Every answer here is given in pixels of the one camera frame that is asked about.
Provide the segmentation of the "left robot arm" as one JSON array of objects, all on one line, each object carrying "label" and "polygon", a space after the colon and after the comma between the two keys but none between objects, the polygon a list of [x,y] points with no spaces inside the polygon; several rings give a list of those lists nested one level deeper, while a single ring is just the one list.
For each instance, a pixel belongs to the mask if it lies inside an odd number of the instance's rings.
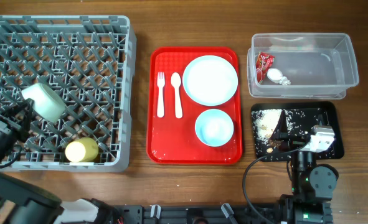
[{"label": "left robot arm", "polygon": [[[18,141],[29,137],[34,100],[28,99],[0,114],[0,169]],[[0,209],[14,203],[5,223],[113,223],[113,209],[95,199],[63,202],[40,187],[0,172]]]}]

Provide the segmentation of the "small light blue bowl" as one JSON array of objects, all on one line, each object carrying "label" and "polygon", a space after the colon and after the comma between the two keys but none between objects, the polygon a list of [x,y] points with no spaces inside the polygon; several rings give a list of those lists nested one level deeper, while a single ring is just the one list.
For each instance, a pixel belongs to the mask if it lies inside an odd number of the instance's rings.
[{"label": "small light blue bowl", "polygon": [[224,111],[209,109],[201,113],[195,121],[197,138],[210,147],[227,144],[234,134],[234,122]]}]

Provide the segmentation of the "mint green bowl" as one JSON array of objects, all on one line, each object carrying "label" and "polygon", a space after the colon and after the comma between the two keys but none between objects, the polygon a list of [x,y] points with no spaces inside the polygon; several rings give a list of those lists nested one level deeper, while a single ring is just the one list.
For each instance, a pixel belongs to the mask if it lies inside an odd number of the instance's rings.
[{"label": "mint green bowl", "polygon": [[63,99],[49,86],[36,83],[21,91],[23,99],[34,101],[34,111],[47,121],[55,123],[66,109]]}]

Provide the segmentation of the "white plastic fork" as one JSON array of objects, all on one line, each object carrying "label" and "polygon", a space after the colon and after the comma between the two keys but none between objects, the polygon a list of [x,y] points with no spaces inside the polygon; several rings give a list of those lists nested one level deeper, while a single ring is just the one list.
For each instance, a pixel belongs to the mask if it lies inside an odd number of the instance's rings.
[{"label": "white plastic fork", "polygon": [[158,86],[158,104],[157,104],[157,117],[162,118],[164,116],[164,86],[165,77],[163,72],[158,72],[157,75],[157,86]]}]

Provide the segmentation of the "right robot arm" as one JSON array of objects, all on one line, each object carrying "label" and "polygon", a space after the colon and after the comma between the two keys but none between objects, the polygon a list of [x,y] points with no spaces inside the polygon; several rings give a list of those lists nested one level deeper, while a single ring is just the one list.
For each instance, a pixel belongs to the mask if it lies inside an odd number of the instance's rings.
[{"label": "right robot arm", "polygon": [[304,136],[291,135],[282,111],[270,140],[291,156],[292,194],[282,195],[277,202],[275,223],[333,223],[330,201],[339,173],[333,166],[316,163],[317,153],[335,140],[332,127],[315,125]]}]

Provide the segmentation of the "white tissue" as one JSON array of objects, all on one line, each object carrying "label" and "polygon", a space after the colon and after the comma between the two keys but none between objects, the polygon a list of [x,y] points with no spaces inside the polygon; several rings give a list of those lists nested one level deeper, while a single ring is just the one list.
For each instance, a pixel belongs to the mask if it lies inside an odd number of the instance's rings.
[{"label": "white tissue", "polygon": [[291,82],[287,79],[286,76],[282,74],[282,72],[277,68],[269,68],[267,71],[267,77],[276,84],[279,85],[290,85]]}]

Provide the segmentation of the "yellow plastic cup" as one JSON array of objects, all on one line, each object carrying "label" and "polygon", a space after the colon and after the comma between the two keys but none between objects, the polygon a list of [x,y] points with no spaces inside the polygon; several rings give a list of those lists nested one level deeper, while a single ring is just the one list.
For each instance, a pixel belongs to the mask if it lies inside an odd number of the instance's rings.
[{"label": "yellow plastic cup", "polygon": [[70,162],[91,162],[98,155],[98,144],[92,138],[81,138],[69,143],[65,156]]}]

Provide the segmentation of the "food scraps with rice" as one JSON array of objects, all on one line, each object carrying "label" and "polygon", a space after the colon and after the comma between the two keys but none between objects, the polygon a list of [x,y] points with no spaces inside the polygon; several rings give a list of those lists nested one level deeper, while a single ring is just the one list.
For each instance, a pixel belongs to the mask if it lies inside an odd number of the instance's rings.
[{"label": "food scraps with rice", "polygon": [[322,108],[272,108],[251,112],[255,155],[267,161],[287,161],[292,150],[332,159],[342,150],[337,116]]}]

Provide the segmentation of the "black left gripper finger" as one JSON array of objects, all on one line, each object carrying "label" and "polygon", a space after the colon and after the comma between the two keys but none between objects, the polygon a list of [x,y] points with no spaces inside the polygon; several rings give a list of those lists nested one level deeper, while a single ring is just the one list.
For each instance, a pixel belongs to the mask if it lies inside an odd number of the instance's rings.
[{"label": "black left gripper finger", "polygon": [[23,120],[23,128],[25,131],[29,132],[31,129],[31,121],[34,110],[34,101],[24,101],[26,105],[26,112]]},{"label": "black left gripper finger", "polygon": [[23,112],[25,118],[32,118],[34,110],[34,100],[28,98],[26,100],[20,101],[17,105],[9,107],[1,114],[5,117],[15,117],[18,113]]}]

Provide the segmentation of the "red snack wrapper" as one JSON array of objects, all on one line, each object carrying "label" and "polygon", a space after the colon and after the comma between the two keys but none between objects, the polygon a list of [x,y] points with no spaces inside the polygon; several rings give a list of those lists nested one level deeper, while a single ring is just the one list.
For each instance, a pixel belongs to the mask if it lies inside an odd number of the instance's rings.
[{"label": "red snack wrapper", "polygon": [[257,81],[259,84],[261,84],[265,79],[267,71],[273,65],[274,60],[275,56],[271,54],[267,54],[265,52],[260,52],[258,54],[255,63],[255,68],[256,68]]}]

